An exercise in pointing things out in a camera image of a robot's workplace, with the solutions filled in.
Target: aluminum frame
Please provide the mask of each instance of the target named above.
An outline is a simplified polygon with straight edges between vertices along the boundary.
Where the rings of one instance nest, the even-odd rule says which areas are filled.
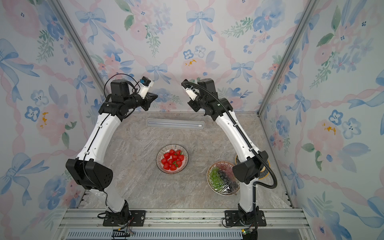
[[[237,209],[144,209],[147,211],[143,227],[134,229],[226,229],[222,226],[225,210]],[[260,209],[267,226],[259,229],[300,230],[302,239],[314,239],[302,209]],[[113,229],[104,227],[97,215],[105,209],[68,209],[55,233],[55,239],[65,239],[70,229]]]

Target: plate rim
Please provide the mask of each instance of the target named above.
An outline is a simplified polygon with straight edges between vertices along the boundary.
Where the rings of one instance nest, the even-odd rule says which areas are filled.
[[[163,149],[165,149],[166,147],[171,146],[171,145],[176,145],[176,146],[182,147],[182,148],[185,150],[185,153],[187,153],[187,154],[183,154],[183,155],[185,156],[185,159],[184,159],[184,161],[185,161],[185,165],[182,166],[181,168],[175,170],[174,172],[171,172],[171,171],[169,171],[169,170],[165,170],[164,168],[160,168],[160,167],[159,167],[159,164],[161,165],[161,162],[160,162],[161,160],[159,160],[159,164],[158,164],[158,162],[157,162],[157,158],[158,158],[160,152],[161,152]],[[158,169],[159,169],[160,171],[162,171],[163,173],[167,173],[167,174],[176,174],[176,173],[181,172],[181,171],[187,166],[187,164],[188,164],[188,160],[189,160],[189,154],[188,154],[188,151],[185,149],[185,147],[183,147],[183,146],[181,146],[181,145],[179,145],[179,144],[168,144],[168,145],[164,146],[163,148],[161,148],[161,149],[159,150],[159,152],[158,152],[157,155],[156,155],[155,162],[156,162],[156,166],[158,167]]]

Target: metal vent grille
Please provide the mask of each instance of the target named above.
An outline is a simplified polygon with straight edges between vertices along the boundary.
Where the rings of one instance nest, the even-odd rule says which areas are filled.
[[[66,239],[110,240],[111,235],[112,229],[70,229]]]
[[[128,239],[243,239],[240,229],[153,229],[153,230],[134,230],[135,235],[130,236]],[[70,229],[66,239],[71,240],[110,240],[124,239],[119,235],[122,233],[114,232],[111,229],[93,230],[93,229]]]

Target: fruit plate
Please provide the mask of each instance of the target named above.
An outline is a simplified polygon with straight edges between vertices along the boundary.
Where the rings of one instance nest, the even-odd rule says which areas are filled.
[[[232,172],[233,166],[233,163],[218,161],[208,168],[208,184],[217,194],[231,196],[240,190],[239,181]]]
[[[169,152],[171,149],[173,150],[181,150],[181,154],[184,155],[184,160],[182,161],[182,165],[181,167],[178,167],[176,170],[174,171],[171,171],[171,170],[165,170],[163,168],[163,164],[161,163],[161,160],[164,158],[164,154],[166,152]],[[174,174],[174,173],[178,173],[180,172],[181,170],[183,170],[185,168],[185,166],[188,164],[188,152],[185,148],[183,148],[182,146],[180,145],[177,145],[177,144],[171,144],[171,145],[167,145],[165,147],[163,147],[159,153],[157,154],[156,156],[156,165],[157,167],[162,171],[162,172],[165,172],[165,173],[168,173],[168,174]]]

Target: metal corner post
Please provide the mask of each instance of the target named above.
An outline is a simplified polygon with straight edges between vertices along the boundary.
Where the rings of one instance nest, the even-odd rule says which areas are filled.
[[[288,62],[291,59],[293,52],[296,49],[296,46],[297,46],[301,36],[303,35],[304,31],[308,27],[309,21],[311,20],[311,17],[313,15],[313,12],[314,12],[315,7],[318,4],[318,2],[319,2],[318,0],[309,0],[308,1],[308,5],[303,12],[301,20],[300,20],[295,32],[292,35],[292,40],[289,43],[289,45],[288,45],[288,47],[287,47],[287,49],[283,55],[283,58],[281,60],[281,64],[276,71],[276,74],[273,78],[273,81],[271,82],[271,84],[268,87],[268,90],[265,94],[265,97],[263,99],[262,104],[260,105],[260,108],[258,110],[259,117],[262,115],[263,111],[265,110],[270,98],[272,97],[273,91],[275,90],[275,88],[279,82],[279,79],[283,75],[284,69],[287,67]]]
[[[92,77],[96,82],[96,85],[98,86],[100,91],[104,91],[104,82],[99,76],[96,66],[93,64],[93,61],[90,55],[88,54],[85,46],[81,42],[80,37],[77,34],[60,0],[48,0],[48,4],[51,6],[52,10],[55,12],[59,21],[63,24],[63,28],[68,33],[69,37],[73,42],[73,45],[75,46],[76,50],[79,52],[80,57],[83,59],[85,65],[87,66],[88,70],[92,74]]]

